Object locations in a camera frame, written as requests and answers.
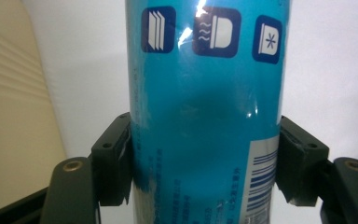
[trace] icon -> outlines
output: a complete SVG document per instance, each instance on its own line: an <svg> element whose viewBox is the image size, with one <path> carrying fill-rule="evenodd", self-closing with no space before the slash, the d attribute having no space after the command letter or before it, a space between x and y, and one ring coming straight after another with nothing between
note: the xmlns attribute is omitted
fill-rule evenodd
<svg viewBox="0 0 358 224"><path fill-rule="evenodd" d="M203 56L234 57L240 28L241 14L236 9L204 7L194 20L193 51Z"/></svg>
<svg viewBox="0 0 358 224"><path fill-rule="evenodd" d="M142 13L144 52L169 53L173 49L176 11L173 7L149 7Z"/></svg>
<svg viewBox="0 0 358 224"><path fill-rule="evenodd" d="M253 57L264 63L277 63L280 58L282 24L271 17L259 16L255 22Z"/></svg>

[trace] blue cylinder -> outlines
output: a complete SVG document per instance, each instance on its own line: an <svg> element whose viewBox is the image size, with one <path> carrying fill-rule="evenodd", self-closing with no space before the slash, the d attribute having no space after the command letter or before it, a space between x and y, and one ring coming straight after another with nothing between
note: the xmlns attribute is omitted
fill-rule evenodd
<svg viewBox="0 0 358 224"><path fill-rule="evenodd" d="M289 8L126 0L137 223L269 223Z"/></svg>

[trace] white background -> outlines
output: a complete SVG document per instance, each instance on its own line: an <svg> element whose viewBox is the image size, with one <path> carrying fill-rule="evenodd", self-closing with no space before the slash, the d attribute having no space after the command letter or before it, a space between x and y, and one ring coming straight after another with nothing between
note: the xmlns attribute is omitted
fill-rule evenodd
<svg viewBox="0 0 358 224"><path fill-rule="evenodd" d="M98 136L129 111L124 0L23 0L38 42L69 157L88 156ZM293 1L282 113L358 158L358 1ZM274 192L271 223L321 223ZM132 206L103 209L103 223L132 223Z"/></svg>

